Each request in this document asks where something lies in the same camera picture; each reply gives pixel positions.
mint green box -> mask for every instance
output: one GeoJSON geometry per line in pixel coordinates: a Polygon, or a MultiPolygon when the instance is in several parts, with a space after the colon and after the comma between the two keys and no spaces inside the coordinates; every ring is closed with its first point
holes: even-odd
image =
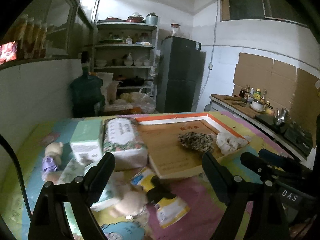
{"type": "Polygon", "coordinates": [[[102,158],[102,120],[80,121],[70,140],[73,155],[78,163],[88,166],[102,158]]]}

dark gray refrigerator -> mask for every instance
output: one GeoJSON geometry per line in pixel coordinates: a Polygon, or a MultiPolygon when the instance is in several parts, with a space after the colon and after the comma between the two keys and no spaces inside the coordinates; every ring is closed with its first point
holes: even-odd
{"type": "Polygon", "coordinates": [[[159,113],[195,111],[204,67],[200,49],[201,43],[185,38],[163,41],[156,96],[159,113]]]}

metal screw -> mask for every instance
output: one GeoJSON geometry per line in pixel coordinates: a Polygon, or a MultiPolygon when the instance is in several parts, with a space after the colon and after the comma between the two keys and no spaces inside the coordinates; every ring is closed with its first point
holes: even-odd
{"type": "Polygon", "coordinates": [[[270,181],[270,180],[266,180],[265,184],[268,186],[268,187],[272,187],[273,183],[270,181]]]}
{"type": "Polygon", "coordinates": [[[44,184],[44,186],[45,186],[45,187],[50,187],[52,184],[53,184],[52,181],[47,181],[47,182],[44,184]]]}
{"type": "Polygon", "coordinates": [[[242,178],[240,176],[234,176],[233,179],[235,180],[235,182],[241,182],[242,178]]]}
{"type": "Polygon", "coordinates": [[[82,181],[83,181],[83,177],[82,176],[78,176],[78,177],[75,178],[75,182],[76,183],[80,183],[82,181]]]}

white cable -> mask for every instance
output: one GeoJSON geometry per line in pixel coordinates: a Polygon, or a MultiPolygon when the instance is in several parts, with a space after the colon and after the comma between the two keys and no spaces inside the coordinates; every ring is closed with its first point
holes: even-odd
{"type": "MultiPolygon", "coordinates": [[[[217,31],[217,21],[218,21],[218,13],[219,13],[219,10],[218,10],[218,9],[219,9],[218,1],[219,1],[219,0],[217,0],[217,15],[216,15],[216,22],[215,22],[215,24],[214,24],[214,31],[213,31],[213,34],[214,34],[214,40],[213,40],[213,46],[212,46],[212,52],[211,52],[211,60],[210,60],[210,64],[212,64],[212,60],[213,60],[213,53],[214,53],[214,46],[216,45],[216,40],[217,40],[216,31],[217,31]]],[[[194,107],[194,105],[197,105],[197,104],[199,103],[200,98],[201,98],[201,96],[202,96],[202,94],[203,94],[203,92],[204,92],[204,89],[205,89],[205,87],[207,86],[207,83],[208,83],[208,80],[209,80],[209,76],[210,76],[210,70],[211,70],[211,69],[210,69],[210,67],[208,67],[208,68],[209,68],[209,71],[208,71],[207,80],[205,81],[204,86],[203,86],[202,90],[200,91],[198,101],[197,101],[197,102],[195,102],[195,103],[192,105],[192,107],[191,107],[191,108],[193,108],[193,107],[194,107]]]]}

silver kettle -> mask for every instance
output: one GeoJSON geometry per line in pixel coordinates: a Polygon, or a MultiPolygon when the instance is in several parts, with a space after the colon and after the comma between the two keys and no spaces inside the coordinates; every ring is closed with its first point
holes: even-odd
{"type": "Polygon", "coordinates": [[[277,115],[274,117],[273,123],[276,126],[280,126],[287,121],[287,117],[291,118],[288,109],[282,108],[281,113],[279,114],[279,109],[277,108],[277,115]]]}

